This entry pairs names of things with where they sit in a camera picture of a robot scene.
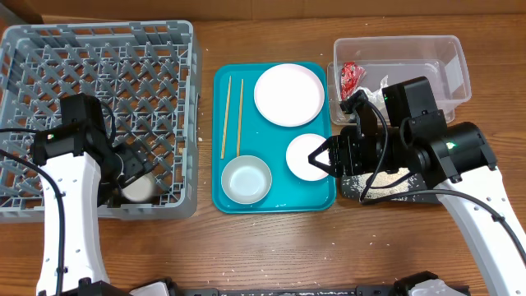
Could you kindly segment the white tissue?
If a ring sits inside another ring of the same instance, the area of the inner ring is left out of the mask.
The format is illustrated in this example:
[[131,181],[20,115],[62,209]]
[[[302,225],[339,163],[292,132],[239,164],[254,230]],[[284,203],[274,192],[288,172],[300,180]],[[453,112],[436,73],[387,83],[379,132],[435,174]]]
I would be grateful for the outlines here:
[[384,76],[380,81],[380,87],[377,90],[371,91],[369,88],[362,87],[361,90],[363,90],[367,98],[370,102],[372,102],[378,109],[381,109],[385,106],[385,99],[382,93],[382,89],[386,88],[388,86],[388,75]]

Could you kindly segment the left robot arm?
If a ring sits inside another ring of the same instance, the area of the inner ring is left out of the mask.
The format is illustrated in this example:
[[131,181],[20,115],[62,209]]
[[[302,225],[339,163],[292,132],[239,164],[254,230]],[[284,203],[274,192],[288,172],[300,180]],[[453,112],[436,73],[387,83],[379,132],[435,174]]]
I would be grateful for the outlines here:
[[109,106],[91,95],[60,101],[59,126],[35,134],[30,148],[44,193],[44,257],[36,293],[78,294],[108,282],[98,208],[154,166],[136,145],[115,145]]

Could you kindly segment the red snack wrapper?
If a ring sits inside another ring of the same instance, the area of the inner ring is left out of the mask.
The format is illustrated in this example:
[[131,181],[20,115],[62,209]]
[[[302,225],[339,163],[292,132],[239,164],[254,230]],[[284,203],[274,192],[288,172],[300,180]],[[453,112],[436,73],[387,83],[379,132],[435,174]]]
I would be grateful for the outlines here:
[[346,62],[340,75],[340,98],[346,100],[357,89],[360,80],[366,75],[366,70],[355,62]]

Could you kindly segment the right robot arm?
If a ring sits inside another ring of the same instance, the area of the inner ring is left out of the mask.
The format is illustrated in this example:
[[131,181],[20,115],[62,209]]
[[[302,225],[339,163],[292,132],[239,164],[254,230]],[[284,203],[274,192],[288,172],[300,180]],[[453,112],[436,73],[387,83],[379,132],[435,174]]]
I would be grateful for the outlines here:
[[359,91],[341,103],[356,123],[327,138],[310,164],[341,178],[401,168],[422,177],[423,190],[368,199],[362,205],[430,195],[459,227],[492,295],[525,293],[525,232],[507,197],[496,155],[473,123],[446,123],[424,76],[382,89],[387,114]]

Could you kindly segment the wooden chopstick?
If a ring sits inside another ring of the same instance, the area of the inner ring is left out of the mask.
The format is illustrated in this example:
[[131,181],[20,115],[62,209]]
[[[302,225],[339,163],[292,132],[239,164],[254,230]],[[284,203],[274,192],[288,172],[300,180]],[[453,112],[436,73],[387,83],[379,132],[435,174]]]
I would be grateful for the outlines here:
[[244,79],[241,79],[239,106],[238,106],[238,133],[237,133],[237,145],[236,145],[236,156],[237,157],[241,155],[243,98],[244,98]]
[[229,116],[229,105],[230,105],[231,87],[232,87],[231,85],[232,85],[232,77],[230,76],[228,79],[227,98],[226,98],[226,105],[225,105],[225,111],[224,111],[224,129],[223,129],[223,136],[222,136],[221,156],[220,156],[220,159],[222,160],[224,159],[224,156],[225,156],[226,142],[227,142],[228,116]]

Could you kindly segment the small white cup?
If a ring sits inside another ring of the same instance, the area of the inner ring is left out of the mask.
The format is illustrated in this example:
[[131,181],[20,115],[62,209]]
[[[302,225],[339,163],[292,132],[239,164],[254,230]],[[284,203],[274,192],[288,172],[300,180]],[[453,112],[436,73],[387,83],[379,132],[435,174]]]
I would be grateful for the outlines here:
[[134,203],[144,203],[149,201],[155,194],[155,177],[152,173],[147,173],[122,190],[126,199]]

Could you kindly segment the small white plate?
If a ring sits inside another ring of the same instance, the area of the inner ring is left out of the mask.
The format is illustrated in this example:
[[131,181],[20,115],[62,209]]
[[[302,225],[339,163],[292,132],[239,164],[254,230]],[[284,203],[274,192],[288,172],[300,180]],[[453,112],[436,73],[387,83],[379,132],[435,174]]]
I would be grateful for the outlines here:
[[325,142],[323,136],[307,133],[294,138],[286,151],[286,162],[290,171],[305,181],[318,181],[328,173],[308,162],[308,156]]

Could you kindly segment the pile of rice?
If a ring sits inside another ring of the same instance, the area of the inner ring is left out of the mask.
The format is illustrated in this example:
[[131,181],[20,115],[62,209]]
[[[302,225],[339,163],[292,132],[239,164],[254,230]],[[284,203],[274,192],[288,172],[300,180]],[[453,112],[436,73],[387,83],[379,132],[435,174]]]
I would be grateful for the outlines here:
[[[345,176],[341,178],[341,192],[343,197],[358,199],[367,185],[367,180],[372,173],[359,176]],[[398,173],[388,174],[380,172],[376,175],[374,182],[369,188],[366,199],[376,199],[395,193],[406,192],[413,184],[416,175],[407,169],[400,169]]]

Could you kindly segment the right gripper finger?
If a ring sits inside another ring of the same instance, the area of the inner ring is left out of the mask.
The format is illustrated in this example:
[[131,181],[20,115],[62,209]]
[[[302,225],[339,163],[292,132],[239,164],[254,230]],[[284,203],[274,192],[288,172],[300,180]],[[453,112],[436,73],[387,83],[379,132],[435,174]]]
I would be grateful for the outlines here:
[[311,154],[309,160],[315,160],[319,155],[327,153],[329,160],[335,160],[337,156],[337,138],[329,137],[320,146],[318,146]]
[[327,173],[330,176],[334,175],[334,169],[333,169],[333,166],[331,164],[325,164],[323,162],[320,162],[320,161],[316,160],[315,156],[312,156],[312,155],[308,156],[308,162],[309,162],[309,164],[317,167],[318,169],[320,169],[324,173]]

